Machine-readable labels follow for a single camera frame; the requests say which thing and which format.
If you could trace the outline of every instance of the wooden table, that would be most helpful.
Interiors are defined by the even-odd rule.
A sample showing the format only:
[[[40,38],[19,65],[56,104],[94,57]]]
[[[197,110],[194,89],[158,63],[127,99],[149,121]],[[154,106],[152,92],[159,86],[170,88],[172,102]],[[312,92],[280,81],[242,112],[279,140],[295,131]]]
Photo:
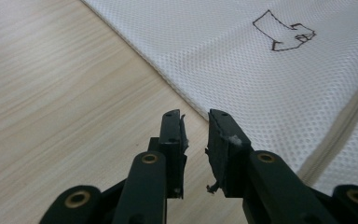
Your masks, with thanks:
[[[245,223],[241,200],[206,192],[207,121],[89,8],[0,0],[0,223],[37,223],[66,189],[126,178],[176,108],[190,148],[168,223]]]

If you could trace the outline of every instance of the light wood surface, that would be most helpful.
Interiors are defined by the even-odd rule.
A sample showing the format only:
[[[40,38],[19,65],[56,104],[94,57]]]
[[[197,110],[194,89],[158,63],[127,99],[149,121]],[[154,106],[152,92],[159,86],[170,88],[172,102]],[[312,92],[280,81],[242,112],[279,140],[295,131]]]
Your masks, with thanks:
[[[37,223],[66,189],[126,178],[176,108],[190,148],[168,223],[246,223],[241,200],[206,192],[207,121],[89,8],[0,0],[0,223]]]

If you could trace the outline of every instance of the embroidered drawing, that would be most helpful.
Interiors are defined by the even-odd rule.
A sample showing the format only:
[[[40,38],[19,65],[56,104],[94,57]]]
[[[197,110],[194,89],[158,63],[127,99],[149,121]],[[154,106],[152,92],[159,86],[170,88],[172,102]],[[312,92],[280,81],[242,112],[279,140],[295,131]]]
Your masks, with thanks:
[[[261,33],[272,39],[272,50],[274,51],[298,49],[316,36],[315,31],[301,23],[290,26],[283,24],[270,10],[255,20],[253,25]]]

